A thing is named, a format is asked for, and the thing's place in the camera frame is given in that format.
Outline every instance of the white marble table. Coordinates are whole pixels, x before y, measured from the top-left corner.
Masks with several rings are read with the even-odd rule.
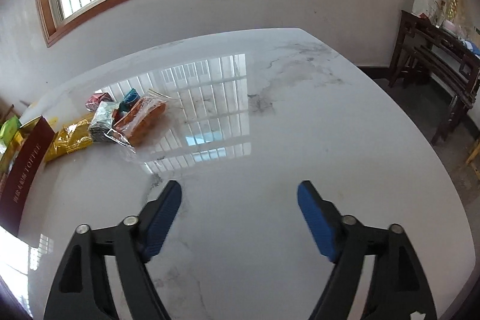
[[[49,238],[28,275],[35,319],[75,227],[112,226],[137,214],[172,178],[183,202],[148,270],[173,319],[309,317],[332,264],[297,205],[297,185],[306,179],[365,225],[405,227],[438,315],[470,276],[469,224],[437,155],[387,94],[308,33],[240,31],[150,48],[76,77],[22,119],[71,121],[86,112],[93,92],[103,88],[118,99],[130,86],[179,97],[185,111],[134,161],[119,145],[94,145],[47,165],[20,228],[33,247],[41,234]],[[108,265],[119,314],[128,319],[112,259]]]

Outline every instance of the white wall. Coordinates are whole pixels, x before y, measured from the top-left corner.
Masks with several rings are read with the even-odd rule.
[[[35,0],[0,0],[0,98],[21,112],[20,100],[33,102],[115,58],[173,40],[249,28],[300,27],[357,65],[386,65],[400,10],[411,8],[412,1],[131,0],[47,48]],[[480,25],[480,0],[469,0],[469,6]]]

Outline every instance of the baseboard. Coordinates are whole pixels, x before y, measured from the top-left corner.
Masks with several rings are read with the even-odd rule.
[[[389,76],[388,67],[360,66],[358,68],[370,79],[388,79]]]
[[[389,78],[389,69],[388,67],[358,67],[362,72],[364,72],[370,79],[388,79]],[[435,90],[438,96],[445,101],[448,105],[452,100],[452,96],[445,90],[441,85],[439,85],[435,80],[430,78],[429,85]],[[474,139],[480,137],[480,130],[477,125],[473,122],[470,116],[465,115],[462,118],[462,123],[464,124],[467,131],[471,134]]]

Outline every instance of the yellow wrapper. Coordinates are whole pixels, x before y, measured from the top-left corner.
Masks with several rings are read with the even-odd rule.
[[[49,147],[45,155],[45,162],[50,162],[66,153],[72,153],[88,147],[93,143],[88,133],[94,113],[89,113],[71,125],[63,126]]]

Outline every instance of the screw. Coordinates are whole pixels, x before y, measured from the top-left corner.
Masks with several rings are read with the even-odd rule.
[[[76,232],[80,235],[87,233],[90,227],[87,224],[82,224],[81,226],[78,226],[76,229]]]
[[[342,222],[348,226],[354,226],[357,223],[357,219],[347,214],[346,216],[342,217]]]
[[[392,226],[390,227],[390,230],[393,233],[396,233],[396,234],[402,234],[403,233],[403,228],[401,226],[399,226],[398,224],[392,224]]]
[[[126,226],[134,226],[136,223],[138,223],[138,217],[137,216],[125,217],[125,219],[123,220],[123,223]]]

